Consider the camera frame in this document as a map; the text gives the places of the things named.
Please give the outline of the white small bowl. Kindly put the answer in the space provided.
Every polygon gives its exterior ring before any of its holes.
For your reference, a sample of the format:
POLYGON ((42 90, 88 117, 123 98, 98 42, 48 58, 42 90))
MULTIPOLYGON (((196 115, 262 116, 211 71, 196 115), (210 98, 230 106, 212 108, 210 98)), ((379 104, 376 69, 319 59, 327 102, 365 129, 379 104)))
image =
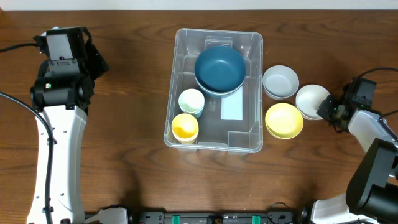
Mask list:
POLYGON ((306 85, 297 92, 295 104, 305 119, 322 120, 317 110, 329 95, 329 91, 320 85, 306 85))

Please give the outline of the yellow small bowl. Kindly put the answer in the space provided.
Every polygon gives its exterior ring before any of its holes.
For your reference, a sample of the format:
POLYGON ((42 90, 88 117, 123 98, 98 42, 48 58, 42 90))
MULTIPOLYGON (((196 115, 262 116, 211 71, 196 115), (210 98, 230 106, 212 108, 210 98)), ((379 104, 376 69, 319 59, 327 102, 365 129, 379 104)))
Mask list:
POLYGON ((288 103, 271 106, 264 117, 268 132, 275 138, 292 139, 303 129, 303 116, 298 108, 288 103))

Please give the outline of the grey small bowl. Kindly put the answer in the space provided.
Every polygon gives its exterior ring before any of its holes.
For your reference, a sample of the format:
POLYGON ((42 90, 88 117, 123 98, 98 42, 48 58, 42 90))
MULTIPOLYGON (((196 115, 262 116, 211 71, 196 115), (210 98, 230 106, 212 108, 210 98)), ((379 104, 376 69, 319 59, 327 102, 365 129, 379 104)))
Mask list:
POLYGON ((264 72, 262 84, 267 96, 283 100, 298 91, 300 82, 298 75, 290 67, 274 65, 264 72))

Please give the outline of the cream cup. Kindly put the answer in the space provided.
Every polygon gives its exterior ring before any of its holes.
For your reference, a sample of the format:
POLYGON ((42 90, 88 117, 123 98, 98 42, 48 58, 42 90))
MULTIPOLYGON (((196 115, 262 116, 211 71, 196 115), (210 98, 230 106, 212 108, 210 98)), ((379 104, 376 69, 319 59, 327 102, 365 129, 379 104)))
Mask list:
POLYGON ((183 112, 197 113, 203 109, 205 97, 203 93, 197 89, 187 89, 180 94, 178 104, 183 112))

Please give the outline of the yellow cup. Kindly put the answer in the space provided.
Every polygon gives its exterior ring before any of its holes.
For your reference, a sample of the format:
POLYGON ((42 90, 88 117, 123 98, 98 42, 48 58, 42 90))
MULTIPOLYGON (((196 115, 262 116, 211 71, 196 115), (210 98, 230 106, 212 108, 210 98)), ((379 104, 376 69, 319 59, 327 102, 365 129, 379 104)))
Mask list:
POLYGON ((196 141, 196 139, 193 139, 193 140, 190 140, 190 141, 183 141, 183 140, 180 141, 180 140, 178 140, 178 142, 180 144, 194 144, 195 141, 196 141))
POLYGON ((172 133, 177 139, 188 141, 198 135, 199 126, 197 119, 188 113, 182 113, 172 120, 172 133))

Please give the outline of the dark blue bowl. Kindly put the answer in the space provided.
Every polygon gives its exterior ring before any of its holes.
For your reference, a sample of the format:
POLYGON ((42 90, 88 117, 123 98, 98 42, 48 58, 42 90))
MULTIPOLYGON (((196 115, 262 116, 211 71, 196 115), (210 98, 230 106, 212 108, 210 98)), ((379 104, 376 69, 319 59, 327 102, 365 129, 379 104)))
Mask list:
POLYGON ((240 87, 242 87, 243 83, 244 83, 244 81, 242 81, 238 87, 236 87, 235 89, 233 89, 231 91, 215 92, 215 91, 206 89, 197 79, 195 79, 195 81, 197 82, 197 84, 201 90, 203 90, 207 95, 210 95, 211 97, 214 97, 214 98, 224 98, 224 97, 230 96, 233 93, 235 93, 240 87))
POLYGON ((222 94, 243 84, 246 64, 237 50, 219 45, 206 49, 197 57, 194 74, 204 89, 222 94))

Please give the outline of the light blue cup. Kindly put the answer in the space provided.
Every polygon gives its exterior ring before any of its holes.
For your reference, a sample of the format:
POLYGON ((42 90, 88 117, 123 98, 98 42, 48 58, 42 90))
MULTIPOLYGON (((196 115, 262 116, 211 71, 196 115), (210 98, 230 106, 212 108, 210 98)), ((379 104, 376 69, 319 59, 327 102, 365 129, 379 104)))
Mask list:
POLYGON ((202 106, 200 109, 193 111, 193 112, 188 112, 190 115, 194 116, 195 118, 199 118, 203 112, 204 107, 202 106))

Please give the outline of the pink cup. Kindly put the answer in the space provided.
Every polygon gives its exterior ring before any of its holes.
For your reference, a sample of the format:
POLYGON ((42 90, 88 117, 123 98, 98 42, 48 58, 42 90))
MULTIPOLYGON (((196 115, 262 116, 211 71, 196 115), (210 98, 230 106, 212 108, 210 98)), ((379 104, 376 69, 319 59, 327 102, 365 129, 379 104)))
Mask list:
POLYGON ((183 141, 190 141, 193 139, 197 139, 198 133, 195 133, 192 137, 190 138, 181 138, 180 136, 176 135, 175 133, 173 133, 173 136, 175 137, 176 140, 183 140, 183 141))

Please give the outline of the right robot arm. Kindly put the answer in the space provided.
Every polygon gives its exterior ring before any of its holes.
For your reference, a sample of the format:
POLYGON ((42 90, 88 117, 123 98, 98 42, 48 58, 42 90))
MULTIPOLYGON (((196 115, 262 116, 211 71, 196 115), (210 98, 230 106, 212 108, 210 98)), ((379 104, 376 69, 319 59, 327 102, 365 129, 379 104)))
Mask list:
POLYGON ((397 223, 397 135, 382 114, 372 110, 376 82, 354 78, 339 100, 328 96, 317 115, 336 132, 352 134, 365 156, 352 176, 346 193, 317 200, 310 223, 397 223))

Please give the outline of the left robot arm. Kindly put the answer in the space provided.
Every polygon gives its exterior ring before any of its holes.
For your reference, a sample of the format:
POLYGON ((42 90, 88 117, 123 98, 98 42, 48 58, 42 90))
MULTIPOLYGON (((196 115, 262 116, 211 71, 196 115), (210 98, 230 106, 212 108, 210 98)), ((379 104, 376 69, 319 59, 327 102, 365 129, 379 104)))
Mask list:
POLYGON ((108 64, 86 27, 56 27, 34 39, 47 60, 30 89, 39 150, 27 222, 129 223, 124 207, 87 215, 81 201, 81 142, 95 79, 108 71, 108 64))

